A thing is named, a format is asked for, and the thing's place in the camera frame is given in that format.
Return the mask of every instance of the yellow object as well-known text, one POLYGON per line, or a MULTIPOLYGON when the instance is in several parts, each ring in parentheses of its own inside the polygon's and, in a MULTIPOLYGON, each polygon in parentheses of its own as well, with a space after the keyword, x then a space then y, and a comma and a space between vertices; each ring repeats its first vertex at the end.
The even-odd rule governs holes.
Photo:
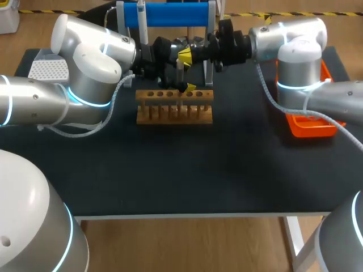
POLYGON ((0 7, 6 7, 9 4, 9 0, 0 0, 0 7))
POLYGON ((185 48, 184 50, 180 51, 178 53, 178 59, 182 62, 186 62, 188 64, 193 64, 191 49, 188 47, 188 48, 185 48))
POLYGON ((187 89, 186 89, 186 92, 192 92, 192 91, 194 91, 195 90, 195 88, 196 88, 197 86, 195 86, 195 85, 193 85, 193 84, 190 84, 190 83, 188 83, 188 87, 187 87, 187 89))
POLYGON ((272 21, 271 21, 271 16, 267 17, 265 19, 265 26, 268 26, 269 24, 272 24, 272 21))

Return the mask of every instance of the white box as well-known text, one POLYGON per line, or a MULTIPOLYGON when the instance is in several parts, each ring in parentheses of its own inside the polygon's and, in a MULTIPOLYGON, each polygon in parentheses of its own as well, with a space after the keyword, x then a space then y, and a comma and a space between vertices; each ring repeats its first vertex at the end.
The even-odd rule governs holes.
POLYGON ((0 7, 0 34, 14 33, 20 21, 19 0, 9 0, 5 7, 0 7))

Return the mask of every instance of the cable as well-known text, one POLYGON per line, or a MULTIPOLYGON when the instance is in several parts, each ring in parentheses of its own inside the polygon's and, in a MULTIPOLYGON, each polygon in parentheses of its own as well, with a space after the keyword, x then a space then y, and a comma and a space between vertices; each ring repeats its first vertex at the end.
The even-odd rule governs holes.
POLYGON ((103 23, 103 27, 104 27, 104 28, 107 28, 107 17, 108 17, 109 12, 110 12, 111 10, 114 10, 114 9, 116 9, 116 7, 111 7, 110 9, 108 9, 108 10, 106 11, 106 14, 105 14, 105 16, 104 16, 104 23, 103 23))
POLYGON ((334 119, 330 118, 329 116, 320 113, 320 112, 315 112, 313 110, 298 110, 298 109, 286 109, 282 106, 280 106, 278 103, 275 102, 275 100, 272 98, 270 92, 268 91, 265 79, 263 77, 262 71, 261 71, 261 67, 259 64, 256 65, 257 66, 257 71, 259 74, 259 78, 261 81, 261 84, 263 86, 263 90, 265 91, 265 94, 268 98, 268 100, 271 102, 271 104, 277 108, 278 110, 284 112, 284 113, 288 113, 288 114, 298 114, 298 115, 305 115, 308 114, 309 116, 315 116, 315 117, 320 117, 322 119, 325 119, 326 121, 328 121, 329 123, 332 123, 333 125, 335 125, 341 132, 343 132, 345 134, 345 136, 348 137, 349 140, 351 140, 358 148, 360 151, 363 152, 363 144, 352 134, 350 133, 345 127, 343 127, 341 124, 339 124, 337 121, 335 121, 334 119))
POLYGON ((59 134, 61 136, 68 137, 68 138, 82 138, 82 137, 86 137, 86 136, 95 134, 96 132, 99 132, 102 128, 104 128, 108 124, 108 122, 111 119, 112 112, 113 112, 113 107, 115 106, 115 100, 116 100, 117 92, 119 91, 119 89, 121 88, 121 86, 124 84, 124 82, 126 80, 128 80, 130 78, 134 78, 134 77, 135 77, 134 74, 133 75, 127 75, 124 78, 122 78, 122 80, 120 80, 120 82, 116 86, 115 92, 113 93, 112 100, 111 100, 111 105, 110 105, 109 112, 107 114, 106 119, 104 120, 104 122, 102 122, 102 124, 98 125, 94 130, 91 130, 91 131, 86 132, 86 133, 71 134, 71 133, 66 133, 66 132, 63 132, 62 130, 56 129, 53 126, 47 126, 47 125, 38 125, 38 129, 42 128, 42 127, 45 127, 45 128, 50 129, 51 131, 53 131, 53 132, 55 132, 55 133, 57 133, 57 134, 59 134))

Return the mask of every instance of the test tube rack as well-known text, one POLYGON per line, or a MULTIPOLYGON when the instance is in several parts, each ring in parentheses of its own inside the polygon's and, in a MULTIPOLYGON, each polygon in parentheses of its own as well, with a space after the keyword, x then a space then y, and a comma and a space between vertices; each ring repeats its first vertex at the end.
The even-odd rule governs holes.
POLYGON ((137 90, 137 124, 193 125, 212 124, 212 90, 137 90))

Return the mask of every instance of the black table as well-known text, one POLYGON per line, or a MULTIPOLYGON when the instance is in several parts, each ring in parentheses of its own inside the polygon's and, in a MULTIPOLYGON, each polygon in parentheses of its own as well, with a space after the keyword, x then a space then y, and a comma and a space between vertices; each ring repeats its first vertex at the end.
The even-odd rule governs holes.
MULTIPOLYGON (((26 77, 38 50, 28 50, 26 77)), ((324 60, 335 81, 348 80, 334 48, 324 60)), ((262 65, 276 93, 273 62, 262 65)), ((202 69, 189 72, 202 85, 202 69)), ((38 166, 76 216, 329 212, 361 189, 363 154, 341 133, 292 137, 267 102, 252 63, 214 73, 212 125, 138 126, 135 80, 116 100, 111 122, 69 139, 35 126, 5 127, 0 148, 38 166)), ((347 125, 358 139, 363 127, 347 125)))

